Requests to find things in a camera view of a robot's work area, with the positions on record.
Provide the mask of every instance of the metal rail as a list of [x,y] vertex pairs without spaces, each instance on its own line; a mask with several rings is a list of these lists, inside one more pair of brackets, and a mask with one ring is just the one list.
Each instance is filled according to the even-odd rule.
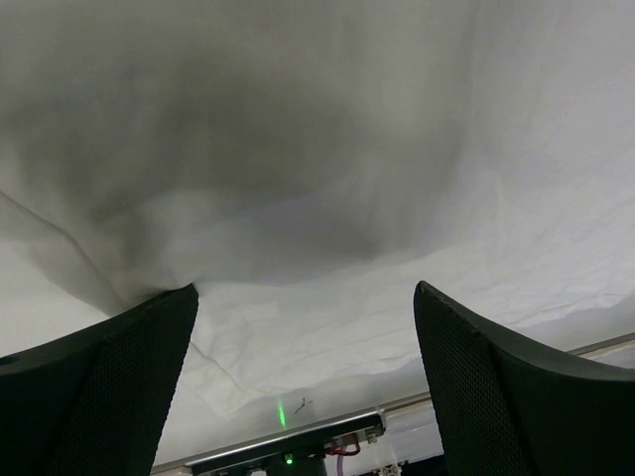
[[[596,342],[594,344],[585,345],[583,347],[578,347],[577,349],[569,351],[569,354],[582,357],[592,352],[596,352],[598,350],[607,349],[617,345],[625,344],[633,340],[635,340],[635,332],[630,334],[620,335],[612,339]],[[198,454],[198,455],[191,456],[189,458],[184,458],[178,461],[161,464],[159,466],[155,466],[151,474],[159,474],[159,473],[163,473],[166,471],[174,470],[177,468],[183,468],[183,467],[189,468],[200,463],[212,461],[218,458],[227,457],[228,455],[233,455],[243,451],[253,450],[254,448],[257,448],[259,446],[276,443],[286,438],[297,437],[302,434],[314,432],[321,429],[328,429],[330,427],[339,426],[343,423],[354,422],[358,419],[364,419],[364,418],[372,417],[372,416],[381,416],[385,420],[386,414],[400,411],[407,407],[426,403],[426,402],[429,402],[430,400],[431,400],[430,392],[421,392],[420,394],[416,394],[411,397],[406,397],[404,399],[388,402],[386,404],[373,407],[370,409],[362,410],[360,412],[355,412],[355,413],[347,414],[344,416],[337,416],[334,418],[325,419],[323,421],[318,421],[313,424],[301,426],[296,429],[282,431],[282,432],[275,433],[269,436],[264,436],[261,438],[252,439],[250,441],[245,441],[243,443],[238,443],[238,444],[234,444],[224,448],[207,451],[206,453]]]

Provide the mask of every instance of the white sheet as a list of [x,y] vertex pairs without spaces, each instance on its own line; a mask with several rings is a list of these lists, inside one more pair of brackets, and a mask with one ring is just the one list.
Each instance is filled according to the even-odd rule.
[[628,0],[2,0],[3,264],[27,271],[0,349],[194,281],[183,383],[229,416],[416,360],[419,279],[568,347],[569,316],[635,289],[634,19]]

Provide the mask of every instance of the wrinkled cloth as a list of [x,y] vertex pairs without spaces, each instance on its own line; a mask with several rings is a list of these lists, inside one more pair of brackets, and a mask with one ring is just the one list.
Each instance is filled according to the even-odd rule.
[[2,0],[5,263],[24,305],[76,301],[45,328],[194,282],[183,380],[220,415],[418,359],[418,280],[567,329],[635,290],[634,20],[628,0]]

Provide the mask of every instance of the red wire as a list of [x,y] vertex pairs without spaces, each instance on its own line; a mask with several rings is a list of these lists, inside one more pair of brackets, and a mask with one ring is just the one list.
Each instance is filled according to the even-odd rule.
[[342,449],[342,448],[337,448],[336,447],[334,449],[331,449],[331,450],[327,451],[326,454],[329,454],[331,456],[335,456],[335,455],[339,455],[339,456],[356,456],[357,454],[359,454],[361,452],[361,447],[359,446],[359,440],[357,439],[357,435],[353,434],[353,437],[355,438],[355,449],[354,449],[354,451],[346,451],[346,449]]

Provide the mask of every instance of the metal bar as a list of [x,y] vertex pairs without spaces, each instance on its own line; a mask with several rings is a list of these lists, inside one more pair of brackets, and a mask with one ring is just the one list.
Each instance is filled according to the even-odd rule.
[[192,467],[221,458],[229,459],[234,455],[253,452],[258,448],[275,445],[276,443],[290,438],[298,438],[309,433],[315,434],[316,432],[321,432],[324,430],[337,429],[339,426],[343,428],[347,428],[349,426],[357,426],[358,424],[362,424],[365,420],[371,419],[374,422],[384,421],[383,414],[381,414],[378,409],[367,409],[361,412],[354,412],[344,416],[337,416],[334,418],[325,419],[316,423],[301,426],[296,429],[281,431],[279,433],[264,436],[262,438],[252,439],[250,441],[234,444],[224,448],[219,448],[213,451],[207,451],[206,453],[198,454],[191,458],[184,458],[179,461],[161,464],[159,466],[155,466],[152,469],[151,474],[158,474],[177,467]]
[[366,431],[372,430],[380,436],[384,432],[384,420],[378,412],[368,412],[364,415],[351,414],[346,418],[332,418],[310,424],[295,430],[278,433],[275,438],[266,438],[252,444],[245,449],[242,445],[225,450],[222,454],[215,454],[213,458],[189,463],[194,475],[205,474],[210,471],[230,468],[244,463],[261,462],[284,451],[289,451],[289,444],[296,447],[317,446],[322,449],[325,441],[337,439],[348,434],[357,434],[358,441],[366,441]]
[[[624,344],[626,342],[630,342],[635,340],[635,332],[630,334],[621,335],[618,337],[614,337],[612,339],[603,340],[600,342],[596,342],[594,344],[585,345],[583,347],[578,347],[577,349],[569,351],[570,354],[581,357],[583,355],[589,354],[591,352],[595,352],[597,350],[606,349],[609,347],[614,347],[619,344]],[[245,441],[243,443],[234,444],[232,446],[227,446],[225,448],[216,449],[213,451],[208,451],[206,453],[198,454],[196,456],[192,456],[190,458],[184,458],[179,461],[174,461],[170,463],[165,463],[153,468],[151,474],[161,473],[163,471],[168,471],[170,469],[178,468],[178,467],[191,467],[200,463],[204,463],[207,461],[212,461],[214,459],[218,459],[221,457],[226,457],[228,455],[233,455],[240,453],[242,451],[251,450],[257,448],[259,446],[264,446],[272,443],[277,443],[281,440],[290,437],[297,437],[302,435],[303,433],[313,432],[319,429],[329,428],[333,426],[337,426],[343,423],[351,422],[356,419],[370,417],[370,416],[381,416],[382,419],[385,420],[385,415],[390,412],[396,412],[398,410],[419,405],[425,402],[429,402],[431,400],[430,392],[421,392],[420,394],[413,395],[411,397],[406,397],[404,399],[395,400],[392,402],[388,402],[386,404],[380,405],[378,407],[366,409],[360,412],[355,412],[353,414],[348,414],[345,416],[338,416],[335,418],[326,419],[323,421],[319,421],[314,424],[310,424],[307,426],[302,426],[297,429],[292,429],[288,431],[283,431],[280,433],[276,433],[273,435],[265,436],[258,439],[253,439],[251,441]]]

